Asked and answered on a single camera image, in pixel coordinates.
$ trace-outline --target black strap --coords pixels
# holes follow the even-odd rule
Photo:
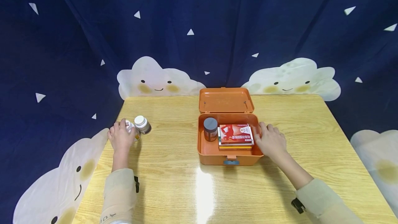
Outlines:
[[[138,193],[140,191],[140,183],[138,182],[138,177],[134,176],[135,181],[135,192]]]
[[[301,203],[301,201],[299,201],[297,198],[295,198],[292,202],[291,202],[292,206],[298,211],[299,214],[303,214],[305,211],[305,207],[304,205]]]

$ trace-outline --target dark blue curtain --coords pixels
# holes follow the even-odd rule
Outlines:
[[[397,129],[398,0],[1,0],[0,11],[5,223],[74,142],[112,124],[117,74],[144,56],[206,87],[306,57],[335,69],[341,94],[327,104],[348,138]]]

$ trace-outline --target white medicine bottle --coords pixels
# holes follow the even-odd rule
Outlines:
[[[141,138],[141,132],[137,129],[137,127],[133,123],[131,123],[130,121],[126,120],[127,132],[130,133],[133,128],[135,128],[135,140],[134,140],[134,142],[135,142],[135,141],[138,141]]]
[[[152,130],[148,120],[142,115],[135,117],[134,124],[142,134],[148,134]]]

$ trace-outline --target fabric backdrop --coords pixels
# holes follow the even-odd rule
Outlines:
[[[1,0],[3,221],[68,223],[123,100],[204,87],[319,94],[380,190],[398,192],[397,3]]]

